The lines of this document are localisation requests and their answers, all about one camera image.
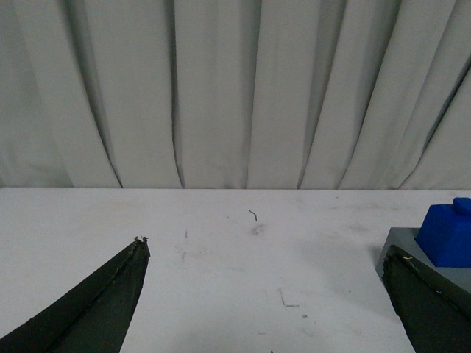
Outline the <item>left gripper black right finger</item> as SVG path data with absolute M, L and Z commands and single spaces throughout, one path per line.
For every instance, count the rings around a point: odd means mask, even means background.
M 469 292 L 395 245 L 381 279 L 414 351 L 470 351 Z

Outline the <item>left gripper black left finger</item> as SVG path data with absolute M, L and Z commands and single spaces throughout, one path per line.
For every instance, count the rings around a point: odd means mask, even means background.
M 120 352 L 144 286 L 146 238 L 1 339 L 2 352 Z

